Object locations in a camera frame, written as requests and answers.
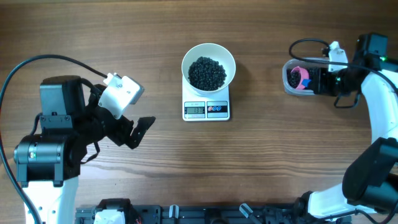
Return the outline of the pink scoop blue handle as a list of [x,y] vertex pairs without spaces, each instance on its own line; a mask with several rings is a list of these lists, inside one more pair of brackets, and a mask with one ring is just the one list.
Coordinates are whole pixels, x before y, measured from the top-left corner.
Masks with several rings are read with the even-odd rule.
[[308,88],[311,79],[307,69],[297,66],[288,73],[287,81],[292,88],[305,90]]

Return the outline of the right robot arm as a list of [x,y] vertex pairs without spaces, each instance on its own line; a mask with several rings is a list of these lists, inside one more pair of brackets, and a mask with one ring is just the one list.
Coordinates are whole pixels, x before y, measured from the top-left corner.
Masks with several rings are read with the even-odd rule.
[[375,32],[360,35],[351,62],[337,42],[321,41],[323,59],[296,56],[293,48],[298,43],[289,48],[292,58],[327,70],[302,78],[301,86],[337,100],[355,92],[354,105],[364,97],[372,140],[347,168],[341,184],[298,198],[295,215],[321,223],[360,213],[372,222],[371,214],[384,213],[383,222],[388,223],[397,214],[397,175],[391,172],[397,165],[397,61],[387,57],[388,38]]

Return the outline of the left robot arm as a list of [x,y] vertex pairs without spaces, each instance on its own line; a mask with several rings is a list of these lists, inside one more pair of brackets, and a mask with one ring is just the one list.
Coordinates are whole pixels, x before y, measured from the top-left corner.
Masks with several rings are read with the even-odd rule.
[[46,78],[40,84],[42,112],[31,132],[14,150],[17,181],[44,223],[73,223],[75,197],[87,147],[98,148],[109,138],[117,146],[135,149],[155,117],[127,119],[123,113],[135,104],[144,87],[135,80],[108,74],[103,84],[74,75]]

